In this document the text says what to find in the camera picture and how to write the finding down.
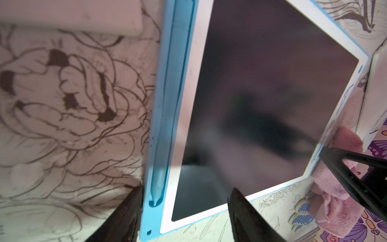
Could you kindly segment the white drawing tablet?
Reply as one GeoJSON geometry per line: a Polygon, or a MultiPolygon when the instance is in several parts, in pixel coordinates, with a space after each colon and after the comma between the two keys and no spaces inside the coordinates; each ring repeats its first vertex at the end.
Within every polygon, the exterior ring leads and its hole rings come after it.
{"type": "Polygon", "coordinates": [[[387,118],[387,44],[373,55],[356,133],[369,143],[387,118]]]}
{"type": "Polygon", "coordinates": [[[143,30],[140,1],[1,1],[1,23],[123,36],[143,30]]]}

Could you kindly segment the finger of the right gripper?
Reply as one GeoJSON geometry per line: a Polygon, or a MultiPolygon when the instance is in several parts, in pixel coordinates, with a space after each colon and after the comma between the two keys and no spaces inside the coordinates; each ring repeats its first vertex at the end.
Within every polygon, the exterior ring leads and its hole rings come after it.
{"type": "Polygon", "coordinates": [[[385,159],[338,148],[323,147],[320,159],[361,206],[381,220],[387,220],[387,161],[385,159]],[[359,178],[344,161],[356,161],[371,168],[359,178]]]}

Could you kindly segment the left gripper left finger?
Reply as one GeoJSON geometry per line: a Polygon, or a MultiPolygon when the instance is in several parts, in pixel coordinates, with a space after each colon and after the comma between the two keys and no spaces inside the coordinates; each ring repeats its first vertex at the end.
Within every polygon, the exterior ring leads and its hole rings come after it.
{"type": "Polygon", "coordinates": [[[135,242],[143,210],[144,188],[135,187],[86,242],[135,242]]]}

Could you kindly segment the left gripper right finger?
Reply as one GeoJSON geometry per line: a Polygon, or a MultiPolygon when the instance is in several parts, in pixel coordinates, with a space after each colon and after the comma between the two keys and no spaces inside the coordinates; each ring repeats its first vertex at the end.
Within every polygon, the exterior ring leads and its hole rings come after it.
{"type": "Polygon", "coordinates": [[[285,241],[238,189],[232,189],[227,205],[233,238],[236,242],[285,241]]]}

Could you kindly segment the pink cloth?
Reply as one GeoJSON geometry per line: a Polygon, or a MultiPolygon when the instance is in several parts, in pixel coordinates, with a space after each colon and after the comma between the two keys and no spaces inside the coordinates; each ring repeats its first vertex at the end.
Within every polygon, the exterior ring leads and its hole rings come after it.
{"type": "MultiPolygon", "coordinates": [[[[362,140],[347,127],[337,130],[331,146],[363,153],[362,140]]],[[[322,160],[311,176],[314,181],[311,192],[314,195],[309,200],[308,213],[320,228],[333,236],[344,238],[355,226],[364,208],[350,197],[322,160]]]]}

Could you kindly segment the blue-edged drawing tablet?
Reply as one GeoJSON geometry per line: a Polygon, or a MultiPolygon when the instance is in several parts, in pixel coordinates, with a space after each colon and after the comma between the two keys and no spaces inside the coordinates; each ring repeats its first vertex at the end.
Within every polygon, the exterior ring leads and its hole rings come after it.
{"type": "Polygon", "coordinates": [[[367,63],[317,1],[194,1],[162,203],[151,207],[175,1],[167,1],[139,238],[306,179],[367,63]]]}

